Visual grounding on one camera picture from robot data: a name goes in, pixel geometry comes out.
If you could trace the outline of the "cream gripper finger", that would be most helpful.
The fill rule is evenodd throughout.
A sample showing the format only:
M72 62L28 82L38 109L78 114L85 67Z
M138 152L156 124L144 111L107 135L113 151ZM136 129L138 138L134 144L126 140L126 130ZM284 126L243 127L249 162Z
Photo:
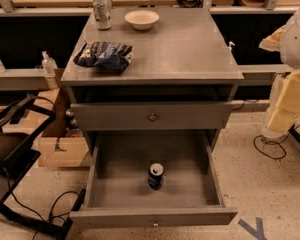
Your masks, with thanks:
M292 71L284 80L267 128L286 133L300 116L300 70Z

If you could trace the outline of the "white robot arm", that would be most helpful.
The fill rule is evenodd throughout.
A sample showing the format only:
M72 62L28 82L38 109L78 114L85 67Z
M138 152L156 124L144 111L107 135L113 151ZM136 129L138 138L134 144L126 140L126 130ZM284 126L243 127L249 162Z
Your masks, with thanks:
M288 76L275 78L270 92L262 135L276 139L285 135L300 116L300 7L259 47L278 51L282 63L292 69Z

